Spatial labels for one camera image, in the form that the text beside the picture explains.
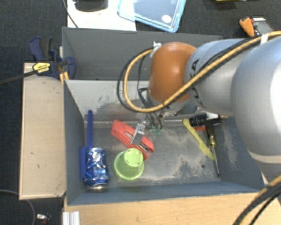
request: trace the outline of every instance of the green plastic cup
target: green plastic cup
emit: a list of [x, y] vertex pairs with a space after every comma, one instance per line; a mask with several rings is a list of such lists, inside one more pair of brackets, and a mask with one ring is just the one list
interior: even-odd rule
[[114, 160], [114, 170], [124, 180], [134, 180], [144, 171], [144, 157], [141, 151], [130, 148], [119, 153]]

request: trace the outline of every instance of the wooden table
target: wooden table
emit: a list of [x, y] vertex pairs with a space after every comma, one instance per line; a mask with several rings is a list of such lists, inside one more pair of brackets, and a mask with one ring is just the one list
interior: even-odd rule
[[[83, 206], [67, 206], [65, 201], [64, 210], [79, 211], [81, 225], [231, 225], [255, 195], [250, 193]], [[273, 224], [281, 225], [281, 206], [277, 200], [268, 206], [256, 222], [256, 225]]]

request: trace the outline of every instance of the gray bin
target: gray bin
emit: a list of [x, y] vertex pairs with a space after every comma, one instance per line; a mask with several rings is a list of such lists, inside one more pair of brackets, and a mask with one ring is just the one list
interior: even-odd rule
[[[74, 56], [75, 80], [64, 85], [65, 143], [67, 164], [67, 204], [119, 203], [192, 196], [255, 192], [264, 186], [261, 173], [246, 150], [233, 118], [216, 126], [217, 154], [221, 177], [214, 162], [198, 148], [197, 141], [184, 127], [179, 115], [167, 118], [161, 135], [146, 132], [155, 152], [145, 161], [142, 176], [127, 182], [113, 172], [116, 155], [127, 149], [111, 133], [114, 119], [135, 126], [139, 114], [123, 108], [116, 96], [119, 73], [133, 56], [152, 46], [153, 41], [179, 41], [200, 46], [221, 39], [219, 36], [124, 32], [63, 28], [63, 56]], [[143, 66], [141, 86], [146, 86], [150, 59]], [[136, 96], [136, 82], [129, 83], [129, 94]], [[106, 192], [90, 192], [80, 179], [80, 149], [86, 145], [87, 110], [94, 112], [93, 144], [106, 151], [110, 171]]]

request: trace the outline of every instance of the blue clamp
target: blue clamp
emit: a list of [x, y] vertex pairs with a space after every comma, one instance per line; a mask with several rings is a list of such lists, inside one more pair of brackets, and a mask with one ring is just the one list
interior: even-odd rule
[[50, 64], [50, 70], [39, 73], [37, 75], [50, 76], [55, 79], [59, 79], [59, 75], [62, 72], [68, 72], [69, 78], [74, 79], [76, 72], [76, 64], [74, 57], [66, 57], [66, 61], [63, 61], [59, 54], [51, 47], [51, 37], [35, 37], [29, 42], [29, 50], [37, 62], [46, 61]]

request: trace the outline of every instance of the wooden board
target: wooden board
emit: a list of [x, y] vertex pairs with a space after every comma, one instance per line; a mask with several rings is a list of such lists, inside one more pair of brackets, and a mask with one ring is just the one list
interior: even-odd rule
[[[231, 225], [255, 193], [147, 202], [67, 206], [79, 211], [81, 225]], [[281, 206], [274, 200], [256, 225], [281, 225]]]
[[[33, 63], [25, 64], [24, 72]], [[61, 82], [46, 76], [25, 78], [19, 198], [61, 197], [66, 191]]]

